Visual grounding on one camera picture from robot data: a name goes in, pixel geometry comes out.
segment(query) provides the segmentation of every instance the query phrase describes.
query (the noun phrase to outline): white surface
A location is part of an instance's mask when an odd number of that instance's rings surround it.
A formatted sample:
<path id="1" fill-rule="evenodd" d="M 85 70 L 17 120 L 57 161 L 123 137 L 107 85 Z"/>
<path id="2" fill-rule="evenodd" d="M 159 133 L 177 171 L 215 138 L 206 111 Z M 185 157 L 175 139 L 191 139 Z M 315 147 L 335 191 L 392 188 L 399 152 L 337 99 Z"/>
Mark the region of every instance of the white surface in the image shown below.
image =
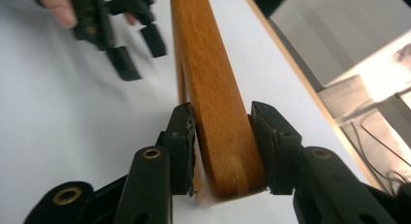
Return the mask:
<path id="1" fill-rule="evenodd" d="M 323 85 L 411 28 L 402 0 L 286 0 L 272 18 Z"/>
<path id="2" fill-rule="evenodd" d="M 245 0 L 210 0 L 244 105 L 277 107 L 304 145 L 334 150 L 364 180 Z M 143 80 L 124 82 L 104 54 L 74 41 L 30 0 L 0 0 L 0 223 L 21 223 L 52 187 L 95 189 L 125 175 L 177 105 L 170 0 L 154 9 L 169 55 L 150 58 L 136 28 L 115 19 Z M 297 223 L 291 197 L 268 193 L 212 208 L 174 198 L 174 223 Z"/>

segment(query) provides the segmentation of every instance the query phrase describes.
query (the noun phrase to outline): black cable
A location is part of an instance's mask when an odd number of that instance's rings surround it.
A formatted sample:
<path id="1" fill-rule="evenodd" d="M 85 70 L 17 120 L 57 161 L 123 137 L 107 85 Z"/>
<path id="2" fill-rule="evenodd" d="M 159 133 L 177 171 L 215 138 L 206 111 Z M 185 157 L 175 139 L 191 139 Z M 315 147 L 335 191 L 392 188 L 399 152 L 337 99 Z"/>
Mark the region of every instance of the black cable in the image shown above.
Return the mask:
<path id="1" fill-rule="evenodd" d="M 394 189 L 393 189 L 393 182 L 398 182 L 398 180 L 392 179 L 392 178 L 387 177 L 387 176 L 384 176 L 380 171 L 378 171 L 378 170 L 369 162 L 368 158 L 366 157 L 366 155 L 365 155 L 365 153 L 364 153 L 363 144 L 361 143 L 361 139 L 360 139 L 360 135 L 359 135 L 359 133 L 358 133 L 358 130 L 357 130 L 357 128 L 356 128 L 356 126 L 354 125 L 353 122 L 351 122 L 350 124 L 351 124 L 351 126 L 353 127 L 354 132 L 355 132 L 355 134 L 356 134 L 356 138 L 357 138 L 357 142 L 358 142 L 358 145 L 359 145 L 359 149 L 360 149 L 360 152 L 361 152 L 361 154 L 362 154 L 363 160 L 365 161 L 366 165 L 368 165 L 368 167 L 371 168 L 372 171 L 374 171 L 374 172 L 375 172 L 376 174 L 378 174 L 380 177 L 386 179 L 386 180 L 389 182 L 389 184 L 390 184 L 390 189 L 391 189 L 392 194 L 395 194 L 395 191 L 394 191 Z"/>
<path id="2" fill-rule="evenodd" d="M 396 174 L 397 176 L 399 176 L 402 179 L 403 183 L 409 183 L 410 182 L 410 180 L 405 175 L 403 175 L 402 173 L 399 173 L 399 172 L 393 171 L 393 170 L 389 170 L 389 171 L 387 171 L 387 176 L 388 177 L 390 177 L 390 173 L 393 173 L 393 174 Z"/>
<path id="3" fill-rule="evenodd" d="M 365 127 L 364 127 L 364 123 L 365 121 L 370 118 L 372 115 L 374 115 L 376 112 L 370 112 L 366 115 L 364 115 L 361 119 L 360 119 L 360 126 L 362 127 L 362 129 L 364 131 L 366 131 L 366 133 L 375 141 L 377 141 L 380 145 L 382 145 L 383 147 L 385 147 L 387 150 L 389 150 L 393 155 L 395 155 L 398 159 L 400 159 L 402 162 L 404 162 L 406 165 L 408 165 L 408 167 L 411 168 L 411 164 L 408 163 L 403 157 L 401 157 L 399 154 L 397 154 L 395 151 L 393 151 L 392 149 L 390 149 L 386 144 L 384 144 L 383 142 L 381 142 L 377 137 L 375 137 L 372 133 L 370 133 Z"/>

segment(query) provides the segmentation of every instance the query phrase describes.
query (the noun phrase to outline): cable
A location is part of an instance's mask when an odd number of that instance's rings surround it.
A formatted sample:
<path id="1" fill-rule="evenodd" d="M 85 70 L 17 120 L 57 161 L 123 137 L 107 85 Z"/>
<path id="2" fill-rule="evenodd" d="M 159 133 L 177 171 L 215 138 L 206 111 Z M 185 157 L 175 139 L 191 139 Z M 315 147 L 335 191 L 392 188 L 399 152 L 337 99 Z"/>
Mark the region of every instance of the cable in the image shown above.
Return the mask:
<path id="1" fill-rule="evenodd" d="M 406 165 L 408 165 L 408 167 L 411 168 L 411 164 L 408 163 L 403 157 L 401 157 L 399 154 L 397 154 L 395 151 L 393 151 L 392 149 L 390 149 L 386 144 L 384 144 L 383 142 L 381 142 L 377 137 L 375 137 L 373 134 L 371 134 L 365 127 L 364 127 L 364 123 L 365 121 L 370 118 L 372 115 L 374 115 L 376 112 L 370 112 L 366 115 L 364 115 L 361 119 L 360 119 L 360 126 L 362 127 L 362 129 L 364 131 L 366 131 L 366 133 L 375 141 L 377 141 L 380 145 L 382 145 L 383 147 L 385 147 L 387 150 L 389 150 L 393 155 L 395 155 L 398 159 L 400 159 L 402 162 L 404 162 Z"/>
<path id="2" fill-rule="evenodd" d="M 376 174 L 378 174 L 380 177 L 382 177 L 382 178 L 384 178 L 384 179 L 386 179 L 386 180 L 388 181 L 388 183 L 390 184 L 391 193 L 392 193 L 392 194 L 395 194 L 395 191 L 394 191 L 394 188 L 393 188 L 393 182 L 398 182 L 398 183 L 403 183 L 403 182 L 401 182 L 401 180 L 399 180 L 398 178 L 390 178 L 390 177 L 388 177 L 388 176 L 384 176 L 380 171 L 378 171 L 378 170 L 369 162 L 368 158 L 366 157 L 366 155 L 365 155 L 365 153 L 364 153 L 363 144 L 362 144 L 362 142 L 361 142 L 361 139 L 360 139 L 360 135 L 359 135 L 359 133 L 358 133 L 358 130 L 357 130 L 357 128 L 356 128 L 356 126 L 354 125 L 353 122 L 351 122 L 350 124 L 351 124 L 351 126 L 353 127 L 353 129 L 354 129 L 354 132 L 355 132 L 355 135 L 356 135 L 356 138 L 357 138 L 357 142 L 358 142 L 359 149 L 360 149 L 360 151 L 361 151 L 363 160 L 364 160 L 365 163 L 368 165 L 368 167 L 370 167 L 370 168 L 372 169 L 372 171 L 374 171 L 374 172 L 375 172 Z"/>

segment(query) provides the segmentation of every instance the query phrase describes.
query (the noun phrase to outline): human hand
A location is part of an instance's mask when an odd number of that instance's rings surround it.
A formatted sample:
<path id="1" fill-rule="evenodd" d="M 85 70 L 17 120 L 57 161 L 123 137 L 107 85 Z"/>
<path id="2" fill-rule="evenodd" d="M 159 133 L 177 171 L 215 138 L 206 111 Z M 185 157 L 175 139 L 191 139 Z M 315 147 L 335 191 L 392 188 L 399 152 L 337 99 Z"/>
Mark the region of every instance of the human hand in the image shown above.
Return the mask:
<path id="1" fill-rule="evenodd" d="M 43 6 L 51 11 L 54 18 L 65 28 L 72 28 L 77 24 L 77 17 L 70 0 L 39 0 Z M 131 25 L 136 19 L 130 13 L 124 14 L 127 22 Z"/>

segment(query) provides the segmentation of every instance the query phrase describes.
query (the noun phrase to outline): wooden handle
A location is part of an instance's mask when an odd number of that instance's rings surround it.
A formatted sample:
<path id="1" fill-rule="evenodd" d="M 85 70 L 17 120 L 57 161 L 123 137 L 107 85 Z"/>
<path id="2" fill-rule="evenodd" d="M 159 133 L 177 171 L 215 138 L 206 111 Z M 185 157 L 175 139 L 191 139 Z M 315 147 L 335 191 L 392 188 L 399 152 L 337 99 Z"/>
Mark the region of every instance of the wooden handle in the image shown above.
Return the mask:
<path id="1" fill-rule="evenodd" d="M 209 195 L 221 202 L 262 191 L 263 163 L 208 0 L 172 0 L 172 15 Z"/>

